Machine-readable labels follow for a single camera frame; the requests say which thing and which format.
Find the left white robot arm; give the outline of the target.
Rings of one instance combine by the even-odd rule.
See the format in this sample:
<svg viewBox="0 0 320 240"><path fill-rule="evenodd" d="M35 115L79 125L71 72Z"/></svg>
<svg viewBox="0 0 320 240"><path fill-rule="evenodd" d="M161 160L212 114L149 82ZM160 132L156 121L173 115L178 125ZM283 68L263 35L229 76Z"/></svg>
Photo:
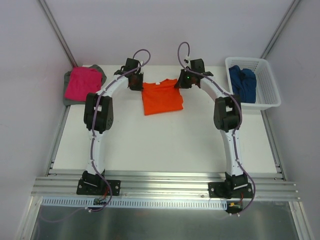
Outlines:
<svg viewBox="0 0 320 240"><path fill-rule="evenodd" d="M128 58L124 66L117 70L110 83L96 93L86 97L83 121L89 132L90 149L86 170L82 174L83 184L93 194L104 191L105 181L105 137L113 125L113 96L120 90L130 88L134 91L143 89L143 61Z"/></svg>

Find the orange t shirt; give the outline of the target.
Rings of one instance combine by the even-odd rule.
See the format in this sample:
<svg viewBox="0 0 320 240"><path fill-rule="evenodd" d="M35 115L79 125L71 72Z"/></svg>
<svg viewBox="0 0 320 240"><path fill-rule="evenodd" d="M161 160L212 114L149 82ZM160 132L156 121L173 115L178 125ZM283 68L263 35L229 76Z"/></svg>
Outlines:
<svg viewBox="0 0 320 240"><path fill-rule="evenodd" d="M144 115L155 115L183 110L183 97L175 88L177 79L143 83L141 93Z"/></svg>

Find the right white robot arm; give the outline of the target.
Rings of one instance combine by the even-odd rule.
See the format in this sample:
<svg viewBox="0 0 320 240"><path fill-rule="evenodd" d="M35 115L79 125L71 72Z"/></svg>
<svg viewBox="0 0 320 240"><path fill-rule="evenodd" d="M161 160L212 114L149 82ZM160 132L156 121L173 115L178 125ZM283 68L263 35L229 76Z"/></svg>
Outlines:
<svg viewBox="0 0 320 240"><path fill-rule="evenodd" d="M242 124L240 97L219 86L211 72L205 71L204 61L186 57L175 88L190 89L193 85L205 91L214 101L213 123L222 136L226 157L225 180L209 184L209 193L219 198L254 197L255 189L249 183L241 157L239 131Z"/></svg>

